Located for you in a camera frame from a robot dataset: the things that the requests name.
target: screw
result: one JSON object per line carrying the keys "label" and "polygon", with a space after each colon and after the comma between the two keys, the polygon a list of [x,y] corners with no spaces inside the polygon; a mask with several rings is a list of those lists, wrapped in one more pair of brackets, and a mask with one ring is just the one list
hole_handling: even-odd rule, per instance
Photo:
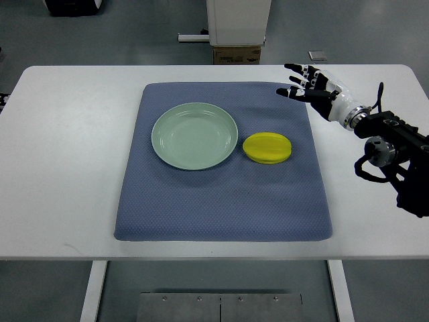
{"label": "screw", "polygon": [[397,126],[397,125],[399,125],[399,123],[397,121],[394,121],[392,119],[385,119],[383,122],[385,124],[390,125],[390,126]]}

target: white machine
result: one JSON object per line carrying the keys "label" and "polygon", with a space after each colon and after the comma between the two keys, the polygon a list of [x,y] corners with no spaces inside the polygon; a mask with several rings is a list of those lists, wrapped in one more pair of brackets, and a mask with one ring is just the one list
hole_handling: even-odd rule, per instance
{"label": "white machine", "polygon": [[265,41],[271,0],[206,0],[208,35],[181,35],[179,42],[259,46]]}

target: metal plate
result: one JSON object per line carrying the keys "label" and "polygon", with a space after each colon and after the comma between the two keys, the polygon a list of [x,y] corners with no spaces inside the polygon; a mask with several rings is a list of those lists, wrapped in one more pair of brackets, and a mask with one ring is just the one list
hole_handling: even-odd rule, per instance
{"label": "metal plate", "polygon": [[141,293],[137,322],[303,322],[300,294]]}
{"label": "metal plate", "polygon": [[322,62],[324,60],[328,60],[323,50],[313,50],[308,52],[308,55],[313,62]]}
{"label": "metal plate", "polygon": [[141,293],[137,322],[219,322],[219,294]]}
{"label": "metal plate", "polygon": [[303,322],[299,294],[222,294],[222,322]]}

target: table leg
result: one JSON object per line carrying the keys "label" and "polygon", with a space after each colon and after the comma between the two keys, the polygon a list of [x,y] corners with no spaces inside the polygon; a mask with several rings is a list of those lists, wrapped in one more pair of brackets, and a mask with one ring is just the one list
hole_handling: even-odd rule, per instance
{"label": "table leg", "polygon": [[343,262],[341,260],[328,260],[327,262],[338,321],[354,322],[355,318],[351,307]]}
{"label": "table leg", "polygon": [[80,322],[96,322],[105,281],[107,261],[95,260],[89,275]]}

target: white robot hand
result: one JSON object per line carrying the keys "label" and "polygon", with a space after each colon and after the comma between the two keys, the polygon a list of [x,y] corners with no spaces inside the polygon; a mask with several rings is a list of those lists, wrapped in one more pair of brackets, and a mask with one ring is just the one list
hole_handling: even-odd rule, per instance
{"label": "white robot hand", "polygon": [[289,79],[299,86],[278,89],[276,93],[310,103],[326,120],[337,121],[351,131],[362,116],[371,112],[371,107],[356,101],[350,90],[329,72],[310,65],[285,64],[284,66],[304,78],[291,76]]}

